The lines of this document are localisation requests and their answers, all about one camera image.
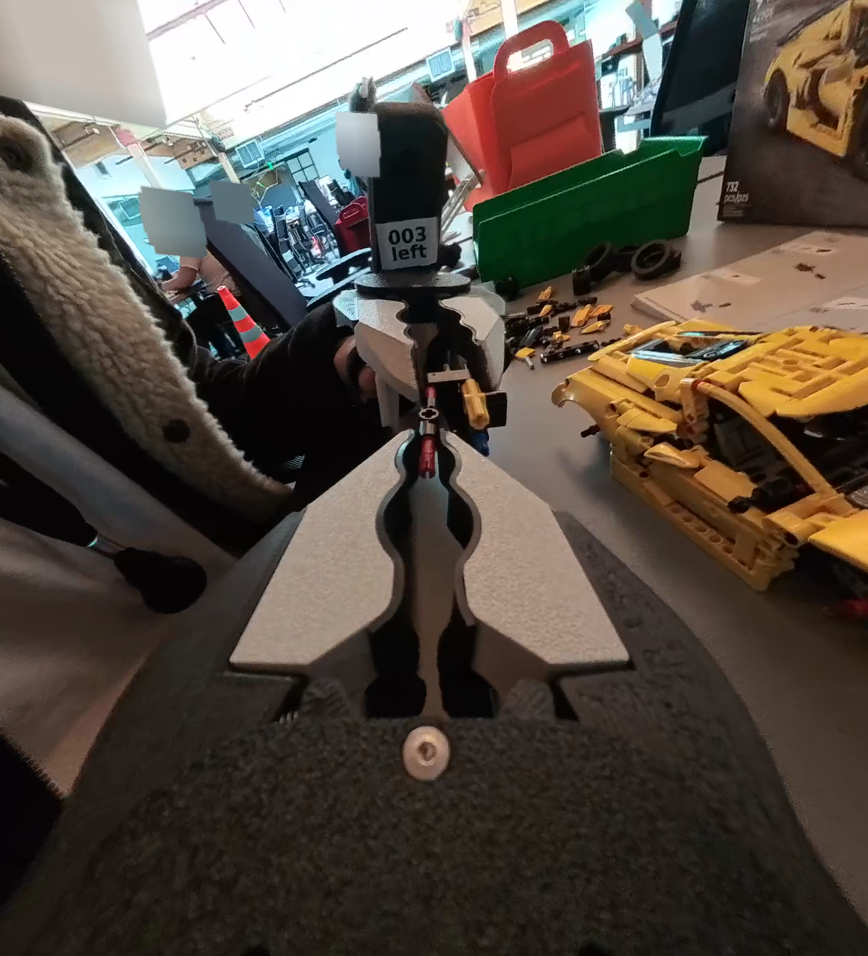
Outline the open instruction booklet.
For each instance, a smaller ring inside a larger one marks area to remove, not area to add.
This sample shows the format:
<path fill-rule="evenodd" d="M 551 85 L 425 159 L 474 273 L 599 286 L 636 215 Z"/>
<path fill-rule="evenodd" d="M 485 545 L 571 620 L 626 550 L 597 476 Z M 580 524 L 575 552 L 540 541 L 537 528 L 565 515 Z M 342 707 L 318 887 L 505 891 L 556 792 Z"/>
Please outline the open instruction booklet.
<path fill-rule="evenodd" d="M 636 294 L 662 320 L 774 332 L 827 326 L 868 334 L 868 236 L 813 232 L 716 269 Z"/>

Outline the green low storage bin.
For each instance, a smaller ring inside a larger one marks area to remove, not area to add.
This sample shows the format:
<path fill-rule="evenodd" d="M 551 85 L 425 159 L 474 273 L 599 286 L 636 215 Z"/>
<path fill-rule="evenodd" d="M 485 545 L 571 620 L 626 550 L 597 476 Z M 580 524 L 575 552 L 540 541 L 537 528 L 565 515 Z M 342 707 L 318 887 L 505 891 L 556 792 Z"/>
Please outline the green low storage bin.
<path fill-rule="evenodd" d="M 705 137 L 648 137 L 475 205 L 483 281 L 521 287 L 581 265 L 597 245 L 674 240 L 689 229 Z"/>

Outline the toy car box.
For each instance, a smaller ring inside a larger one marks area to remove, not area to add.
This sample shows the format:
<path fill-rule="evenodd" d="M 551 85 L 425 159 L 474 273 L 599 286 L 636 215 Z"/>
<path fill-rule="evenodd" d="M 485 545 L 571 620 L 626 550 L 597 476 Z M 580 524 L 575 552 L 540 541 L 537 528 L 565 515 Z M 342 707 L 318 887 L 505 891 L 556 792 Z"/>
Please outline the toy car box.
<path fill-rule="evenodd" d="M 868 1 L 750 3 L 718 217 L 868 230 Z"/>

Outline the yellow brick toy car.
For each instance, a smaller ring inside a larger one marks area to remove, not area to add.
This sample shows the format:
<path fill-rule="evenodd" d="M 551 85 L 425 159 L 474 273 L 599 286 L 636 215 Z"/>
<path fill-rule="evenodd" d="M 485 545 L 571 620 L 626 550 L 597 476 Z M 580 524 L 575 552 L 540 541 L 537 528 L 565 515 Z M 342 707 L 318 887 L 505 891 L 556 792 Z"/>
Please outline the yellow brick toy car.
<path fill-rule="evenodd" d="M 868 622 L 868 334 L 626 332 L 551 393 L 590 416 L 613 478 L 753 590 L 805 563 Z"/>

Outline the small yellow black brick assembly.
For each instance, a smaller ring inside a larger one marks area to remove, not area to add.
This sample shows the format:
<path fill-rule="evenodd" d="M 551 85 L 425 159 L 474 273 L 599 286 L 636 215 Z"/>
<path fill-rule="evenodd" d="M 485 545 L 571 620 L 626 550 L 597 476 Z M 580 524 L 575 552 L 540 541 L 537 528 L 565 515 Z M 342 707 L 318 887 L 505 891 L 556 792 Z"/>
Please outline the small yellow black brick assembly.
<path fill-rule="evenodd" d="M 489 457 L 490 429 L 507 425 L 507 393 L 485 390 L 466 366 L 429 372 L 426 385 L 426 400 L 439 413 L 440 429 Z"/>

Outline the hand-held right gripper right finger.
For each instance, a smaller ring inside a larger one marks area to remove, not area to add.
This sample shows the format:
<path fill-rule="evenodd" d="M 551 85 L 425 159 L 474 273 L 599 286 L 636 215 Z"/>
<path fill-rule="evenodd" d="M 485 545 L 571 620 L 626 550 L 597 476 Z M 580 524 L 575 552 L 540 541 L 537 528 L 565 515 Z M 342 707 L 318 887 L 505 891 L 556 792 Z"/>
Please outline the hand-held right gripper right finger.
<path fill-rule="evenodd" d="M 626 668 L 629 651 L 553 509 L 453 433 L 442 460 L 475 674 L 507 697 L 522 681 Z"/>

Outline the red tote bag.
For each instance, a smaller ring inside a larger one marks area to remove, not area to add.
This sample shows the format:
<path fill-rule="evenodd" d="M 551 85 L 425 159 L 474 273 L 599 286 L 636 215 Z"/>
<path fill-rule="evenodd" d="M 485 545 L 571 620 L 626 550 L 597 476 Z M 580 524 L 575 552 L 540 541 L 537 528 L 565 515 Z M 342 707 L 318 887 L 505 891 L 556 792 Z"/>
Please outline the red tote bag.
<path fill-rule="evenodd" d="M 442 113 L 482 175 L 464 204 L 468 210 L 604 151 L 593 49 L 571 46 L 551 20 L 503 42 L 493 71 L 469 83 Z"/>

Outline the black flat panel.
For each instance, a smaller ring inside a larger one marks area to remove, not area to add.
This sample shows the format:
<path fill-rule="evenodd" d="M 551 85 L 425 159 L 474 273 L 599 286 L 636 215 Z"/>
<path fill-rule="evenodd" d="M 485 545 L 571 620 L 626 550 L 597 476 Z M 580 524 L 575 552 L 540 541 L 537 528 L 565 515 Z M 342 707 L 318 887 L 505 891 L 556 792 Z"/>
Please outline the black flat panel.
<path fill-rule="evenodd" d="M 286 333 L 308 312 L 308 300 L 254 226 L 219 219 L 209 198 L 197 198 L 209 253 L 238 287 L 236 298 L 269 334 Z"/>

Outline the pile of loose brick pieces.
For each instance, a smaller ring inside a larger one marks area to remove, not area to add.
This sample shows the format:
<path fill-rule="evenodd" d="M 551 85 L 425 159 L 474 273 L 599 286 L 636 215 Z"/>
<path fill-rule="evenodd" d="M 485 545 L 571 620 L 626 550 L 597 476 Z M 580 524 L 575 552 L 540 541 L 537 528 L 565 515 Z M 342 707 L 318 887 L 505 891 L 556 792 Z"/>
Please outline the pile of loose brick pieces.
<path fill-rule="evenodd" d="M 615 307 L 598 295 L 560 293 L 547 285 L 512 303 L 503 319 L 509 359 L 539 364 L 589 356 L 621 341 Z"/>

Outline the person's torso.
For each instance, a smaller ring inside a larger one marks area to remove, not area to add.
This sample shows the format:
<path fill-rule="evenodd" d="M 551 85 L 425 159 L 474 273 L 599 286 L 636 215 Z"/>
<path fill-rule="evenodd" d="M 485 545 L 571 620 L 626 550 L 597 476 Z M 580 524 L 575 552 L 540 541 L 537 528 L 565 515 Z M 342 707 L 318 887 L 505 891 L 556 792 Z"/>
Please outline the person's torso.
<path fill-rule="evenodd" d="M 284 512 L 206 401 L 218 366 L 0 97 L 0 759 L 52 797 L 167 630 L 118 553 L 213 582 Z"/>

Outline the orange traffic cone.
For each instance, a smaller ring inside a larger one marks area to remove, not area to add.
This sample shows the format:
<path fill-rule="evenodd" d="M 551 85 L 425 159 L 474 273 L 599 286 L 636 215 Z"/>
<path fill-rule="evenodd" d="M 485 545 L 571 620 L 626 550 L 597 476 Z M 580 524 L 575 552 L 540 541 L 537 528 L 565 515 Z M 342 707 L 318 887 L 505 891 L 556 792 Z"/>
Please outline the orange traffic cone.
<path fill-rule="evenodd" d="M 268 335 L 249 315 L 246 308 L 228 287 L 219 286 L 218 295 L 225 305 L 227 315 L 239 335 L 245 352 L 248 354 L 248 359 L 255 359 L 269 344 Z"/>

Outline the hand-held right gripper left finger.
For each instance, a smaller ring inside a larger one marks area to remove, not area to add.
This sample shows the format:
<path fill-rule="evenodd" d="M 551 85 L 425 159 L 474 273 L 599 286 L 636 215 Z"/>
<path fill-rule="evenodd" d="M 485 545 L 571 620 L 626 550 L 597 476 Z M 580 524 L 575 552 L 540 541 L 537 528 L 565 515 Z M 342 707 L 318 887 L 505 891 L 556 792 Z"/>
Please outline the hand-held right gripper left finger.
<path fill-rule="evenodd" d="M 371 635 L 404 594 L 383 516 L 414 438 L 403 430 L 305 509 L 230 655 L 234 670 L 329 678 L 363 697 L 376 677 Z"/>

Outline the person's left forearm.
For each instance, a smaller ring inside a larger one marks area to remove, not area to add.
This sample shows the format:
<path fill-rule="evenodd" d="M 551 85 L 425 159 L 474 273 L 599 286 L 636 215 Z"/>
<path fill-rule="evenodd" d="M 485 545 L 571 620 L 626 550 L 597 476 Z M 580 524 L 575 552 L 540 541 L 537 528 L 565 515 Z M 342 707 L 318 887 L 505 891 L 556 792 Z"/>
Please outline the person's left forearm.
<path fill-rule="evenodd" d="M 201 400 L 254 467 L 292 479 L 300 505 L 320 496 L 390 438 L 376 400 L 360 402 L 335 371 L 353 326 L 332 303 L 308 313 L 253 360 L 214 358 L 200 345 L 185 361 Z"/>

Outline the red brick pin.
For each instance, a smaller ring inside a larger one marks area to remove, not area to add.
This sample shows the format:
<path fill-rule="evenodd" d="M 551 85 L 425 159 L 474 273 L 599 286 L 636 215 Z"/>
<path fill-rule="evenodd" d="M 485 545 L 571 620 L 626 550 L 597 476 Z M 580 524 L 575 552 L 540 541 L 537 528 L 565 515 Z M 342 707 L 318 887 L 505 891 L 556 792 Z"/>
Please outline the red brick pin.
<path fill-rule="evenodd" d="M 440 411 L 437 390 L 428 385 L 423 404 L 418 413 L 418 435 L 420 438 L 418 457 L 418 477 L 430 479 L 437 472 L 437 456 L 440 444 Z"/>

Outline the wooden board document stand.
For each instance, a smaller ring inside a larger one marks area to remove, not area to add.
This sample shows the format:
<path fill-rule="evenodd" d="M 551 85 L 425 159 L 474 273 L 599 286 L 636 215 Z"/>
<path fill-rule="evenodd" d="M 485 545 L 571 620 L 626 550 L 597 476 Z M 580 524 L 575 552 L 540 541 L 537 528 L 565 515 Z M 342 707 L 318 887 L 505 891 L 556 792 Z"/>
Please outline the wooden board document stand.
<path fill-rule="evenodd" d="M 448 233 L 452 222 L 464 208 L 464 203 L 484 185 L 484 173 L 476 168 L 453 133 L 448 132 L 447 141 L 447 198 L 440 213 L 440 233 Z"/>

